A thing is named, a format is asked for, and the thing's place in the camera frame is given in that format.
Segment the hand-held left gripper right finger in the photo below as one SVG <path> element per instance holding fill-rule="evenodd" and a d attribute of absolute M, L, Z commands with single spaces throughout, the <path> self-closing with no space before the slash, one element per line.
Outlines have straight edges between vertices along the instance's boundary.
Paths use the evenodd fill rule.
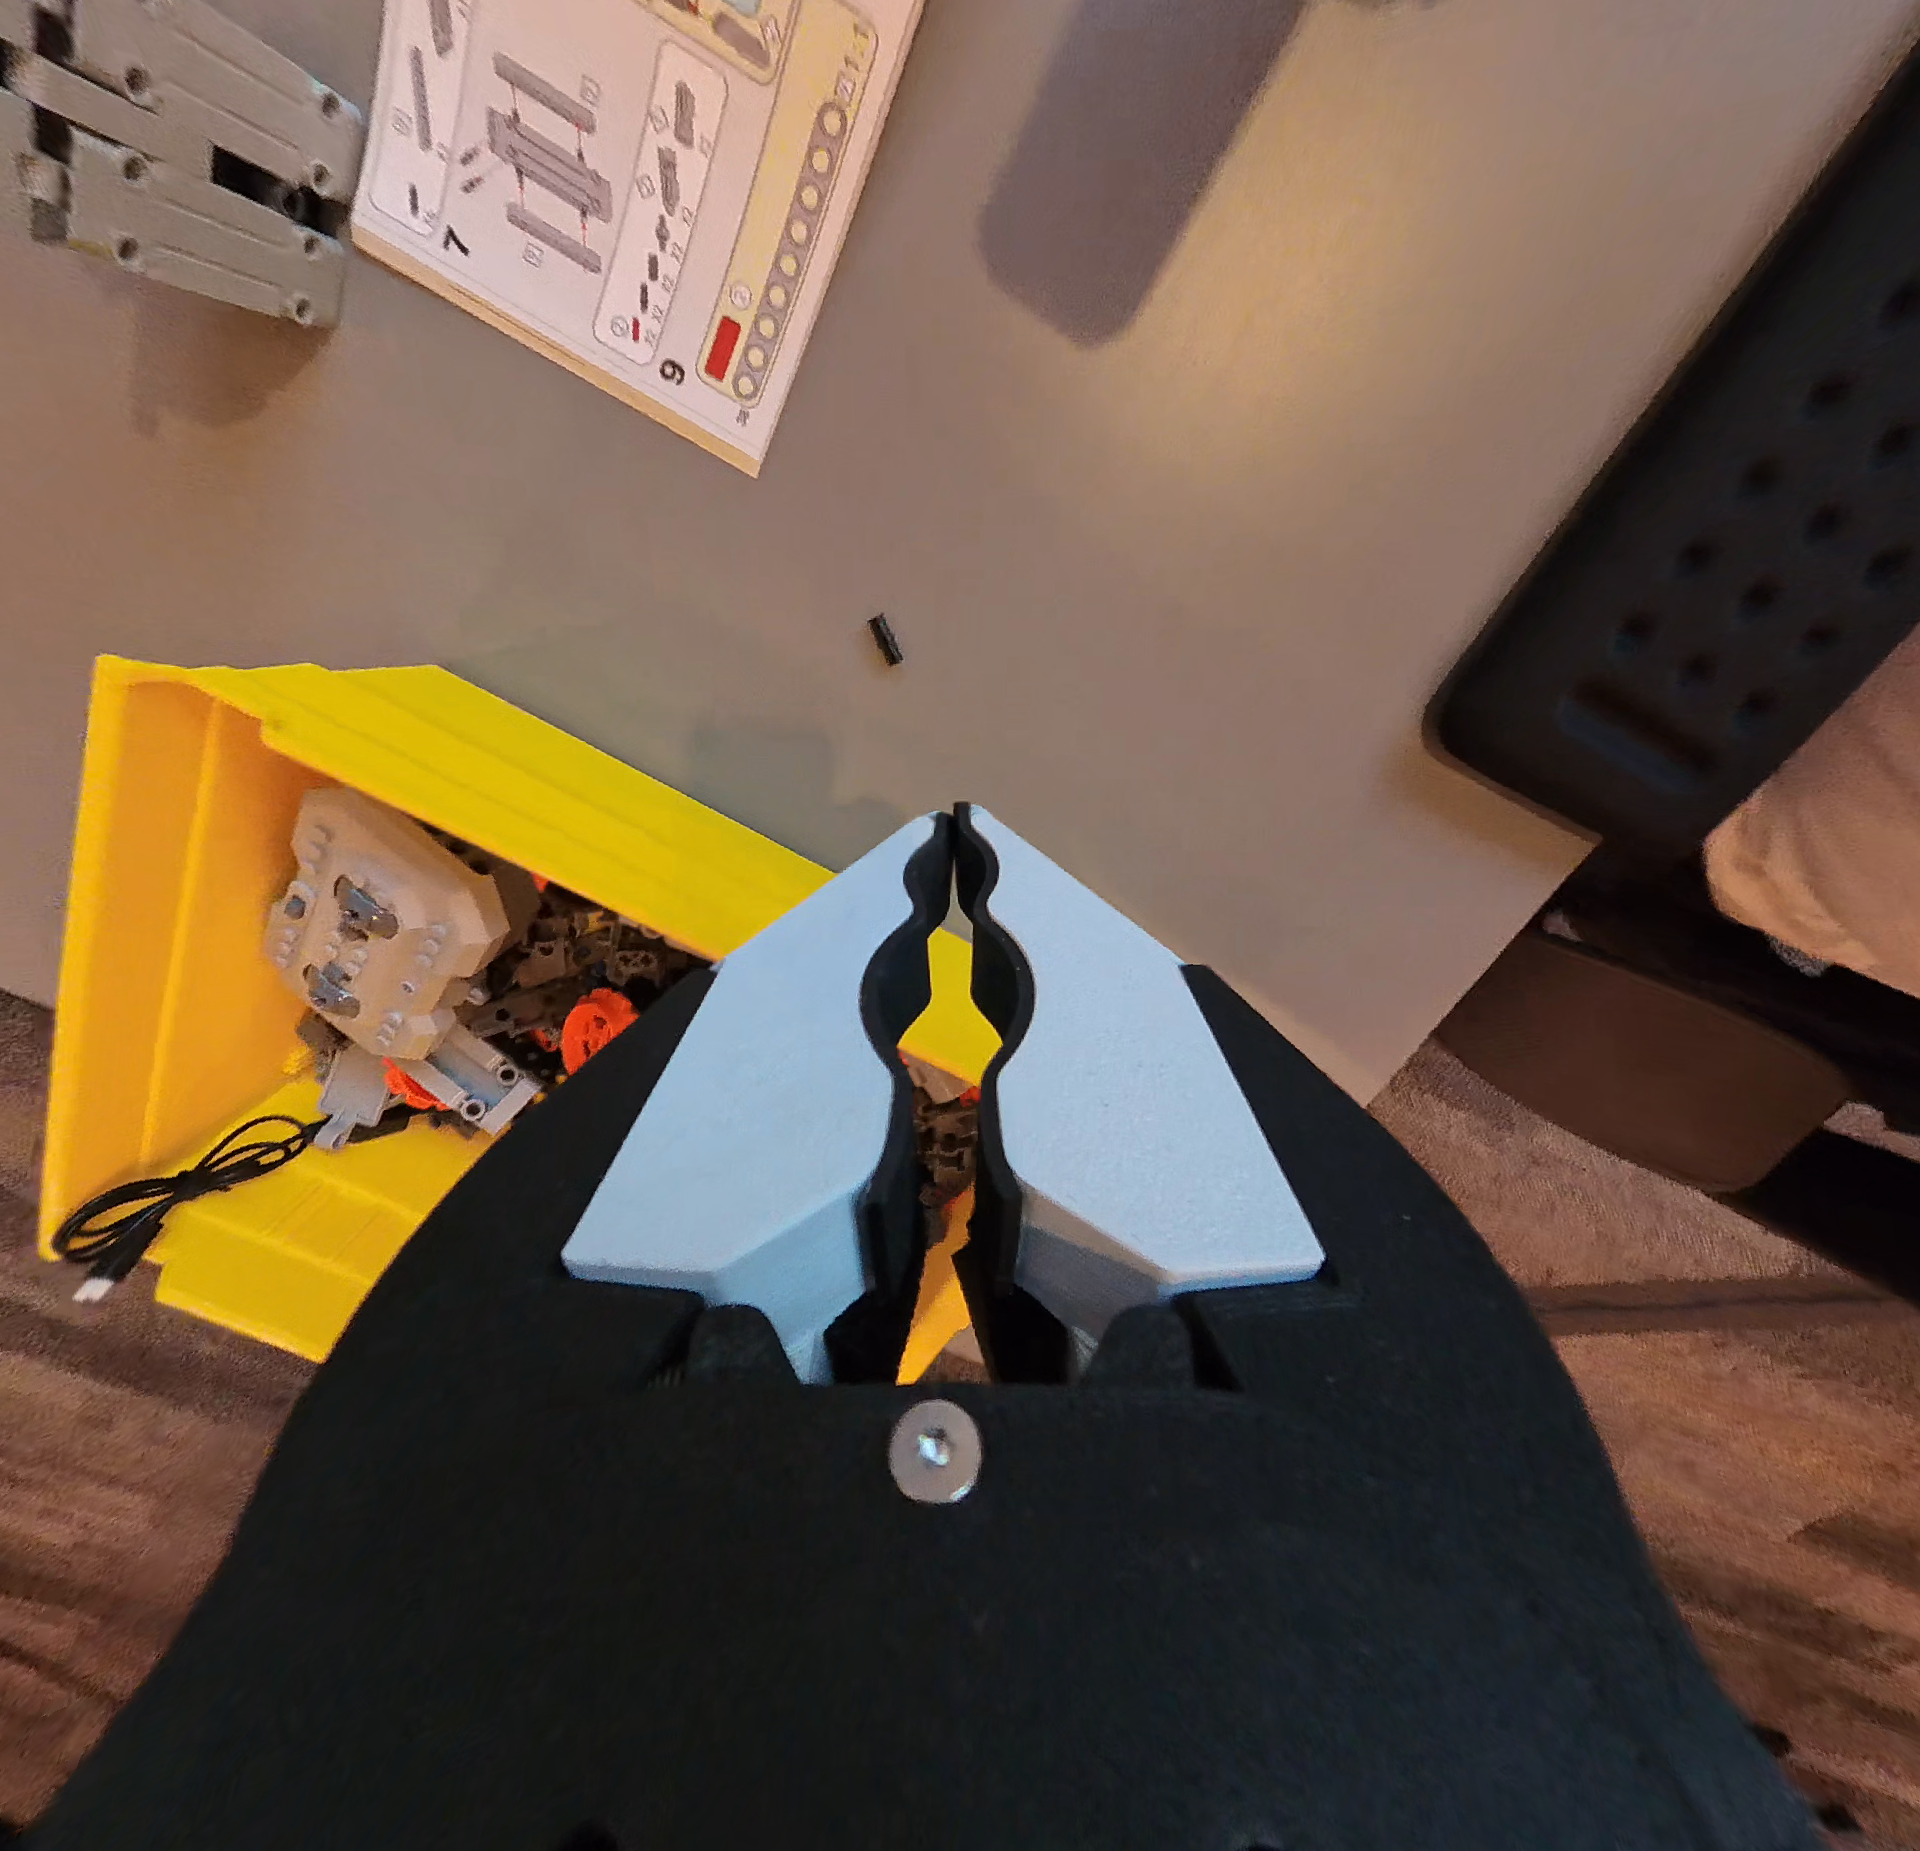
<path fill-rule="evenodd" d="M 953 818 L 973 1003 L 998 1038 L 957 1255 L 989 1376 L 1064 1384 L 1126 1310 L 1318 1277 L 1326 1245 L 1193 966 L 998 815 Z"/>

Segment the pile of small brick parts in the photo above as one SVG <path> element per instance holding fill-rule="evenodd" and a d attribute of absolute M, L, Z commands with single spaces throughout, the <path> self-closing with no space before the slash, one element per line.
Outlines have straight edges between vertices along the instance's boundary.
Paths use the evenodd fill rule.
<path fill-rule="evenodd" d="M 543 1092 L 569 1078 L 555 1052 L 555 1033 L 577 998 L 607 984 L 633 998 L 641 1016 L 704 962 L 637 919 L 448 830 L 422 829 L 496 880 L 511 923 L 508 945 L 478 974 L 454 1026 L 511 1058 L 543 1083 Z M 321 1058 L 343 1035 L 302 1007 L 306 1016 L 297 1033 L 321 1083 Z"/>

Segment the orange wheel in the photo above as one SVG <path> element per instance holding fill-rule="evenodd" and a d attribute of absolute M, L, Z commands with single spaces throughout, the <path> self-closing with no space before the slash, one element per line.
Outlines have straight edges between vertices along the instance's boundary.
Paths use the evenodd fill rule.
<path fill-rule="evenodd" d="M 555 1052 L 565 1072 L 582 1070 L 588 1060 L 637 1023 L 637 1005 L 614 987 L 588 990 L 577 998 L 555 1033 Z"/>

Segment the white hub brick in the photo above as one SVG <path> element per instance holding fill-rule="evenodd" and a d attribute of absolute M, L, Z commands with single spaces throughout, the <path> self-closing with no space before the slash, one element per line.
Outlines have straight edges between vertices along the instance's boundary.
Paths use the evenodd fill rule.
<path fill-rule="evenodd" d="M 496 880 L 409 815 L 340 785 L 302 795 L 292 856 L 265 959 L 360 1049 L 427 1058 L 509 940 Z"/>

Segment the yellow parts bin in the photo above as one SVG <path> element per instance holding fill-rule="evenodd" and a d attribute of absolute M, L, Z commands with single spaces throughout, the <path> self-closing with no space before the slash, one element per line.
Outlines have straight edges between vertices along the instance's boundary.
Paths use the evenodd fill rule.
<path fill-rule="evenodd" d="M 39 1242 L 94 1193 L 318 1099 L 260 949 L 309 787 L 340 781 L 714 961 L 827 869 L 438 667 L 98 660 Z M 156 1302 L 324 1359 L 481 1144 L 409 1128 L 172 1211 Z"/>

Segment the black perforated panel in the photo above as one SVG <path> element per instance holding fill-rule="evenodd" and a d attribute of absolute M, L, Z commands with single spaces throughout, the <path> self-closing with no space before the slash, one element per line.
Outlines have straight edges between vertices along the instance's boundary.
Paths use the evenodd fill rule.
<path fill-rule="evenodd" d="M 1684 854 L 1917 607 L 1917 54 L 1427 714 L 1431 747 L 1622 850 Z"/>

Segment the grey brick model assembly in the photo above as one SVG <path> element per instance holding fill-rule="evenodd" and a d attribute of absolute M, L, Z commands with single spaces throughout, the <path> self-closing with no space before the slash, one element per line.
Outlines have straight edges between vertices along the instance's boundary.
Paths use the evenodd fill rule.
<path fill-rule="evenodd" d="M 367 118 L 202 0 L 2 0 L 4 232 L 337 326 Z"/>

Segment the open instruction booklet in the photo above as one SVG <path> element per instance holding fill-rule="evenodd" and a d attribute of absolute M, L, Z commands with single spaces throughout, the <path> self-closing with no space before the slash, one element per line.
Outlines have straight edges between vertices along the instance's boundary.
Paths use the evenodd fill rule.
<path fill-rule="evenodd" d="M 386 0 L 360 251 L 757 475 L 927 0 Z"/>

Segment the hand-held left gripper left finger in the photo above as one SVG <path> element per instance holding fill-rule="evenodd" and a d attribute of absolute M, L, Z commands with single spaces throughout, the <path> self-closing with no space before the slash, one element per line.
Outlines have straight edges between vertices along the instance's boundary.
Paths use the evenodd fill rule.
<path fill-rule="evenodd" d="M 916 1082 L 955 819 L 910 819 L 711 976 L 563 1250 L 761 1310 L 805 1384 L 896 1384 L 923 1259 Z"/>

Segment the grey motor brick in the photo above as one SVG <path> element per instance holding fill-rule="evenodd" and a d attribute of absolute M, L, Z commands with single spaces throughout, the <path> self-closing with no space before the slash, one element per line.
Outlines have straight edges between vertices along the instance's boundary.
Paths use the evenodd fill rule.
<path fill-rule="evenodd" d="M 414 1060 L 340 1040 L 324 1052 L 321 1072 L 321 1118 L 310 1144 L 324 1152 L 414 1123 L 492 1137 L 543 1095 L 531 1072 L 461 1026 Z"/>

